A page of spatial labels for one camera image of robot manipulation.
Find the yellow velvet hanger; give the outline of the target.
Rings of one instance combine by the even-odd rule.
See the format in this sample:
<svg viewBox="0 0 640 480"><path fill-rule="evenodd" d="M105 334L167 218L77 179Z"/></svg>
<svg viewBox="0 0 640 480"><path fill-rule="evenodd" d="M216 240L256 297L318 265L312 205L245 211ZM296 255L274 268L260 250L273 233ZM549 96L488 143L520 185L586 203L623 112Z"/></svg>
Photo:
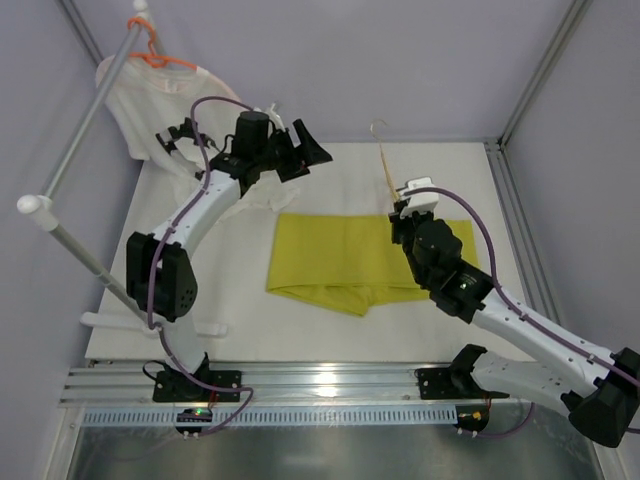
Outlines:
<svg viewBox="0 0 640 480"><path fill-rule="evenodd" d="M369 131L378 145L378 151L380 156L381 165L384 171L385 181L389 190L392 205L395 206L400 201L400 195L395 187L393 177L389 168L386 153L384 150L384 144L381 135L378 132L379 126L387 126L387 122L381 118L375 118L371 121Z"/></svg>

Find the yellow-green trousers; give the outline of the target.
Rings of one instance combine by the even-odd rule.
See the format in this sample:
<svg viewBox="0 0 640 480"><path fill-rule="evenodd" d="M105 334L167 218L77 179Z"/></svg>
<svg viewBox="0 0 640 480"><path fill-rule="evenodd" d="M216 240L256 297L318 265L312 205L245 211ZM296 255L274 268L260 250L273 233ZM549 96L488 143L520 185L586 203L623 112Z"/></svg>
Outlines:
<svg viewBox="0 0 640 480"><path fill-rule="evenodd" d="M427 300L384 215L283 213L274 233L266 290L352 316Z"/></svg>

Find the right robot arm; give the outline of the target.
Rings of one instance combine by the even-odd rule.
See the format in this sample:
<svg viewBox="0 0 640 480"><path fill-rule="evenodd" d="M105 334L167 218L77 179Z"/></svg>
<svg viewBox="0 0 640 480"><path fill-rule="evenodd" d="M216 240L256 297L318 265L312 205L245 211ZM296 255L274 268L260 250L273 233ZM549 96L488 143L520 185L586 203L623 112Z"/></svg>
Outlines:
<svg viewBox="0 0 640 480"><path fill-rule="evenodd" d="M462 393L520 397L566 416L601 446L621 444L639 409L638 352L613 352L586 341L499 289L490 275L463 260L461 240L432 213L393 212L389 220L393 243L439 310L529 357L512 361L482 346L465 346L450 365Z"/></svg>

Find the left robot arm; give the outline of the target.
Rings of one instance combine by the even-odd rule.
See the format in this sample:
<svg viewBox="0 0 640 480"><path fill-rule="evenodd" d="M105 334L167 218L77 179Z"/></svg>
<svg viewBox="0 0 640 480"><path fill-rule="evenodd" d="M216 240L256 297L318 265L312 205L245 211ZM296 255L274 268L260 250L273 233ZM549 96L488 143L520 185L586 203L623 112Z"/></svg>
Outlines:
<svg viewBox="0 0 640 480"><path fill-rule="evenodd" d="M240 374L217 374L199 341L191 310L198 294L192 257L214 224L258 182L264 172L281 182L307 175L331 155L302 120L279 127L266 113L245 111L222 152L206 159L200 186L170 218L126 244L126 291L158 333L166 354L154 379L158 403L237 402Z"/></svg>

